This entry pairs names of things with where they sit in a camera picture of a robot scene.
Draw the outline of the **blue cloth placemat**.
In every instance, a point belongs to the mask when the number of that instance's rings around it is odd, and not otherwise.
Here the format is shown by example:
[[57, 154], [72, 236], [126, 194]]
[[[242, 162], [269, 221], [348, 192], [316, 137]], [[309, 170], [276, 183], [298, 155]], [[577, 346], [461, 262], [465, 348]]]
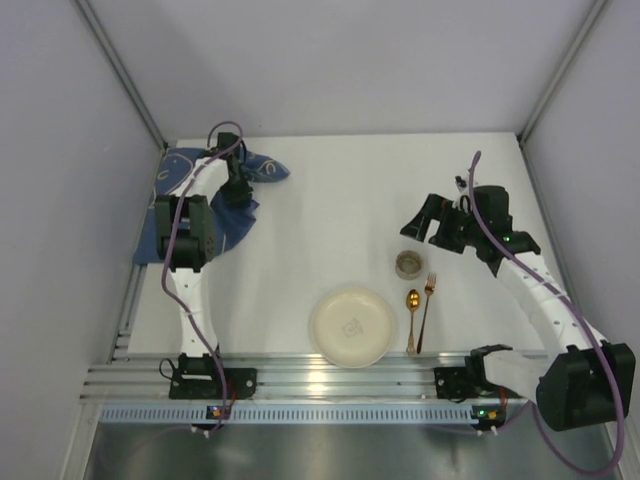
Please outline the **blue cloth placemat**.
[[[167, 150], [157, 171], [155, 184], [149, 198], [142, 232], [133, 263], [138, 265], [159, 264], [163, 260], [156, 250], [156, 222], [154, 204], [158, 195], [172, 194], [191, 174], [195, 161], [203, 153], [202, 148], [171, 147]], [[241, 170], [249, 184], [276, 183], [287, 179], [290, 171], [277, 160], [247, 151], [241, 161]], [[214, 227], [214, 255], [219, 256], [236, 247], [249, 233], [256, 222], [259, 203], [251, 200], [242, 207], [229, 206], [224, 195], [218, 192], [210, 202]]]

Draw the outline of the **rose gold fork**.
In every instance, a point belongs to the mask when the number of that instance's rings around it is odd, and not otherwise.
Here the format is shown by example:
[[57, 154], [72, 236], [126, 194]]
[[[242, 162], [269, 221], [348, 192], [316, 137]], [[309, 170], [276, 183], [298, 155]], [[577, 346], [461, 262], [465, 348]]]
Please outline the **rose gold fork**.
[[424, 293], [426, 295], [426, 299], [425, 299], [424, 312], [423, 312], [423, 316], [422, 316], [421, 327], [420, 327], [420, 332], [419, 332], [419, 337], [418, 337], [418, 342], [417, 342], [417, 347], [416, 347], [416, 353], [417, 354], [420, 354], [422, 352], [424, 336], [425, 336], [425, 329], [426, 329], [426, 318], [427, 318], [427, 314], [428, 314], [429, 303], [430, 303], [431, 297], [433, 296], [433, 294], [435, 292], [436, 283], [437, 283], [437, 274], [433, 273], [433, 272], [429, 273], [427, 275], [427, 279], [426, 279], [426, 282], [425, 282], [425, 285], [424, 285]]

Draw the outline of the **gold spoon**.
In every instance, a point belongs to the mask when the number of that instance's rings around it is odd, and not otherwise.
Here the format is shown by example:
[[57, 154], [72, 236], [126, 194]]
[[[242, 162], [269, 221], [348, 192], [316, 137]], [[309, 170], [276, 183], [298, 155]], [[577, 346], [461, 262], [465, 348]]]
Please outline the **gold spoon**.
[[413, 356], [416, 354], [415, 348], [415, 339], [414, 339], [414, 317], [415, 313], [420, 307], [421, 297], [420, 293], [416, 289], [411, 289], [405, 298], [405, 306], [407, 307], [410, 314], [410, 326], [409, 326], [409, 334], [406, 346], [406, 353], [408, 356]]

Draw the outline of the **cream round plate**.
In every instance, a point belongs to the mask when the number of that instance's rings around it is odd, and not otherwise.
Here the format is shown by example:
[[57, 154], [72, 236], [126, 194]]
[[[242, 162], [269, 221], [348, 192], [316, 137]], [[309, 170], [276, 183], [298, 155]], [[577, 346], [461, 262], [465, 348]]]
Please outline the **cream round plate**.
[[308, 322], [309, 338], [330, 363], [346, 369], [369, 367], [382, 359], [396, 336], [396, 315], [371, 289], [349, 285], [324, 295]]

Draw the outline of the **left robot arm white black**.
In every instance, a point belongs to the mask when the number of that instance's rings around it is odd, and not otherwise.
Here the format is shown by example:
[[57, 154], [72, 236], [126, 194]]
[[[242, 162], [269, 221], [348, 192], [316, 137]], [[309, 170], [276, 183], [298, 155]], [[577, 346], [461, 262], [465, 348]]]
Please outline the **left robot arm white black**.
[[237, 246], [255, 223], [247, 160], [241, 136], [220, 132], [179, 183], [154, 197], [155, 258], [162, 263], [161, 288], [179, 309], [186, 358], [217, 355], [208, 273], [213, 259]]

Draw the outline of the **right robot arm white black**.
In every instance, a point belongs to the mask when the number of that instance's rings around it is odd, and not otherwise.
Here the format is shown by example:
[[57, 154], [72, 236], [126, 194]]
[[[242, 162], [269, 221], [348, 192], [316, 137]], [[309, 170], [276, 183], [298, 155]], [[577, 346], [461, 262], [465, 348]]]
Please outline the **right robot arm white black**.
[[504, 344], [472, 350], [465, 366], [473, 383], [484, 390], [501, 386], [533, 402], [554, 431], [627, 417], [634, 353], [580, 325], [538, 244], [528, 232], [514, 230], [505, 188], [465, 189], [455, 200], [430, 194], [400, 233], [457, 254], [474, 249], [544, 346], [547, 359], [540, 362]]

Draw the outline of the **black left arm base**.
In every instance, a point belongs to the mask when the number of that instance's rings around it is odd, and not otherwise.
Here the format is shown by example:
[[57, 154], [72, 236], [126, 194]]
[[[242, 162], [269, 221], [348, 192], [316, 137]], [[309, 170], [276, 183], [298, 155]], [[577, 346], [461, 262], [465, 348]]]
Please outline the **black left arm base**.
[[188, 357], [181, 354], [171, 367], [169, 398], [172, 400], [244, 400], [251, 398], [257, 387], [255, 368], [223, 368], [220, 376], [215, 359], [209, 354]]

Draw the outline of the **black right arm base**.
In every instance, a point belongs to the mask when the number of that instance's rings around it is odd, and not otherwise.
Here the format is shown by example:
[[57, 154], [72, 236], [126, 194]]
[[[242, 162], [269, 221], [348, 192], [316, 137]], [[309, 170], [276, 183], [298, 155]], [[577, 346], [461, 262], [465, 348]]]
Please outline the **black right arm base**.
[[438, 399], [462, 403], [476, 398], [497, 398], [499, 386], [486, 379], [484, 359], [490, 353], [511, 351], [504, 344], [478, 347], [464, 357], [464, 365], [456, 367], [436, 367], [434, 369], [436, 394]]

